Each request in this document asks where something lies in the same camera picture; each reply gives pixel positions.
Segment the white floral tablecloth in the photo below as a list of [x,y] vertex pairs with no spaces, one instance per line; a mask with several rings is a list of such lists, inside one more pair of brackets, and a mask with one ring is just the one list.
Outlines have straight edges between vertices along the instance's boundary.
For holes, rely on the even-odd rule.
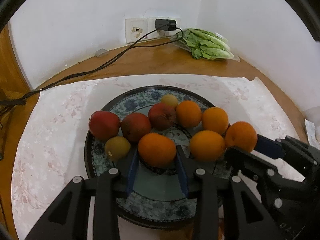
[[85,176],[84,145],[91,114],[116,96],[151,85],[194,92],[223,108],[230,122],[246,121],[270,139],[297,137],[287,114],[259,78],[158,74],[111,77],[62,85],[40,98],[18,143],[11,202],[19,239],[25,239],[74,176]]

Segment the red apple with stem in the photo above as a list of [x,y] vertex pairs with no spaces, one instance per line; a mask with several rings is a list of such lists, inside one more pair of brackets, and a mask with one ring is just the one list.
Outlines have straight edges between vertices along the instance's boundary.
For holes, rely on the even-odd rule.
[[175,109],[165,103],[153,105],[148,112],[151,126],[159,131],[169,129],[176,121]]

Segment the small grey block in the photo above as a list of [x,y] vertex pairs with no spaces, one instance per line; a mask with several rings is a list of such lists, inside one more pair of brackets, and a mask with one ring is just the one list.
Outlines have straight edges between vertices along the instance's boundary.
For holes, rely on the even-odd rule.
[[97,50],[97,51],[94,53],[94,55],[95,55],[96,57],[103,57],[103,56],[107,55],[108,53],[109,53],[108,50],[106,50],[106,49],[104,49],[104,48],[101,48],[101,49]]

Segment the bagged green lettuce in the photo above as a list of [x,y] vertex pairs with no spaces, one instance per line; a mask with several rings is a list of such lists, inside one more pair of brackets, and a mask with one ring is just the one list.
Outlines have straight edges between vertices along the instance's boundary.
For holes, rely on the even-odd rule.
[[218,33],[189,28],[176,33],[171,41],[178,47],[190,52],[195,59],[234,60],[240,62],[228,45],[228,40]]

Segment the white paper packet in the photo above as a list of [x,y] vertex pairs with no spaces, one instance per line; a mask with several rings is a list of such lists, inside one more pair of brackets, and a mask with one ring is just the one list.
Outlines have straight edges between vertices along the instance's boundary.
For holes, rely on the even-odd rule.
[[304,120],[304,124],[309,144],[319,150],[319,128],[307,119]]

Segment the red apple pile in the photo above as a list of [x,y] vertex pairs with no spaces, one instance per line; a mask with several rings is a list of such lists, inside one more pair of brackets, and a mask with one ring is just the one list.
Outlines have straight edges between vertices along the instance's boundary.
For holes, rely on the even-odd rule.
[[121,122],[123,137],[128,141],[139,141],[144,135],[151,132],[151,123],[142,113],[131,113]]

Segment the small orange edge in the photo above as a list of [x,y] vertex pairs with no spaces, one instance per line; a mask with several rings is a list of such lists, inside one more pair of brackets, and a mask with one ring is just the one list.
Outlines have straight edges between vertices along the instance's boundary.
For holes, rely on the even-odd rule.
[[227,113],[219,107],[210,107],[202,113],[203,130],[213,131],[223,135],[228,128]]

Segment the large front orange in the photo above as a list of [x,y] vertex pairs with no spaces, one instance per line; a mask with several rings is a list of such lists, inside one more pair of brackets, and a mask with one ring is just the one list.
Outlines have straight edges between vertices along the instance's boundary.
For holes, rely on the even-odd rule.
[[176,107],[176,118],[184,128],[194,128],[200,123],[202,112],[198,104],[185,100]]

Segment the yellow-green fruit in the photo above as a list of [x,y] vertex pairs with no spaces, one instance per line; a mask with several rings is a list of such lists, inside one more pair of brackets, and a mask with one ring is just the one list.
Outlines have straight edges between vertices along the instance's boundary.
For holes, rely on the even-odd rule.
[[124,137],[112,137],[105,143],[105,153],[109,159],[117,162],[125,157],[131,148],[131,144]]
[[178,106],[178,99],[172,94],[165,94],[161,98],[161,103],[164,103],[175,109]]

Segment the large orange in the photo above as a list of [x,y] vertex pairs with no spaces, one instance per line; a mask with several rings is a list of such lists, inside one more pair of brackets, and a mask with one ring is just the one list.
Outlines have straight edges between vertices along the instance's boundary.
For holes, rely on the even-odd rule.
[[200,123],[202,112],[198,104],[185,100],[176,107],[176,118],[184,128],[194,128]]
[[145,163],[152,167],[168,166],[176,156],[174,141],[158,133],[143,136],[138,143],[138,152]]

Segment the small orange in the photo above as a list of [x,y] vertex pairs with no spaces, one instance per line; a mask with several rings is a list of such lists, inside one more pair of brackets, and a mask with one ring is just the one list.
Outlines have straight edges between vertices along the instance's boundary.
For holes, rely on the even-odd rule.
[[198,161],[216,161],[226,150],[223,137],[213,131],[197,132],[190,140],[189,151]]

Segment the white wall socket panel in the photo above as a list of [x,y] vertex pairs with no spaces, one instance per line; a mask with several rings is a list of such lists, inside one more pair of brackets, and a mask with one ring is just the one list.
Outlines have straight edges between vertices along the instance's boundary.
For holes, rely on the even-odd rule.
[[[125,20],[125,39],[126,43],[130,44],[136,42],[143,35],[156,29],[156,18],[127,18]],[[155,40],[164,37],[172,37],[179,30],[164,31],[157,30],[154,33],[146,36],[142,41]]]

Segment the black power adapter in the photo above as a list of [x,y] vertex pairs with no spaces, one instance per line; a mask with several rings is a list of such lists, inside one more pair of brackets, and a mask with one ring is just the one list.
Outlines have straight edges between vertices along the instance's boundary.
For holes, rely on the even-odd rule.
[[175,31],[176,30],[176,21],[172,19],[156,19],[155,20],[155,29],[163,31]]

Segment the dark red apple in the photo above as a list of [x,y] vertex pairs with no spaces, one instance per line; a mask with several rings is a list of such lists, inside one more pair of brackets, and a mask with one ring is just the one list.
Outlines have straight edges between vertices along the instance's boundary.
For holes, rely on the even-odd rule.
[[88,126],[96,139],[108,141],[119,133],[120,118],[111,112],[96,111],[91,115]]

